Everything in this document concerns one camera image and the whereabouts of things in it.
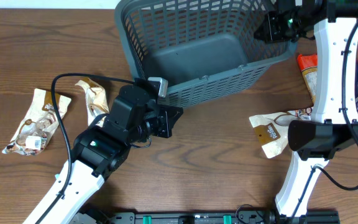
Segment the beige mushroom pouch brown label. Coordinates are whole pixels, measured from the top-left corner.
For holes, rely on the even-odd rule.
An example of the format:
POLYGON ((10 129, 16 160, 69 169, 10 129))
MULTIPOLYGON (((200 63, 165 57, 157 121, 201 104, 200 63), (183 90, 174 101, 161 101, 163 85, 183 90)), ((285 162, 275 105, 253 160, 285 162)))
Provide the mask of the beige mushroom pouch brown label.
POLYGON ((278 112, 259 114, 249 118, 252 128, 268 159, 279 154, 288 145, 288 128, 292 121, 310 121, 312 107, 278 112))

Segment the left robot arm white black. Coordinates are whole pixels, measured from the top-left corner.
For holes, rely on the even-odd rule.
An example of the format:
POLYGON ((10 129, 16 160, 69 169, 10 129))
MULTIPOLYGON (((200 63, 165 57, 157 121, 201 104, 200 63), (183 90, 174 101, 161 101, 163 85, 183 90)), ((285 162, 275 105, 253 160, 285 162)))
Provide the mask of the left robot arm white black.
POLYGON ((151 136, 170 138, 183 109, 157 104, 154 91, 123 86, 102 126, 76 139, 70 158, 26 223, 69 223, 82 205, 127 159, 136 142, 151 136))

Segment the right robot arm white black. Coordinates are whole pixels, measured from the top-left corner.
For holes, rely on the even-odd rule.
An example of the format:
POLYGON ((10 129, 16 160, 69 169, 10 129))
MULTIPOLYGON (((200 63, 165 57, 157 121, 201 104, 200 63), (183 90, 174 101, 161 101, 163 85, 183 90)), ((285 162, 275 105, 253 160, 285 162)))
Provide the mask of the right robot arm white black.
POLYGON ((310 120, 289 125, 291 163, 266 223, 305 223, 319 175, 335 153, 358 145, 358 0, 277 0, 254 37, 268 44, 296 42, 308 32, 318 54, 316 99, 310 120))

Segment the grey plastic lattice basket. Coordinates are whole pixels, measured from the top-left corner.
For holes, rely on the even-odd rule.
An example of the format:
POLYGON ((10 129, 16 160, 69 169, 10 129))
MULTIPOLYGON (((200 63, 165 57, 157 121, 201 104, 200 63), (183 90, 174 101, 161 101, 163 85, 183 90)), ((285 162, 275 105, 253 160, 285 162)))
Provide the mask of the grey plastic lattice basket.
POLYGON ((187 108, 250 88, 296 43, 254 38, 264 0, 121 0, 116 27, 134 78, 168 82, 161 103, 187 108))

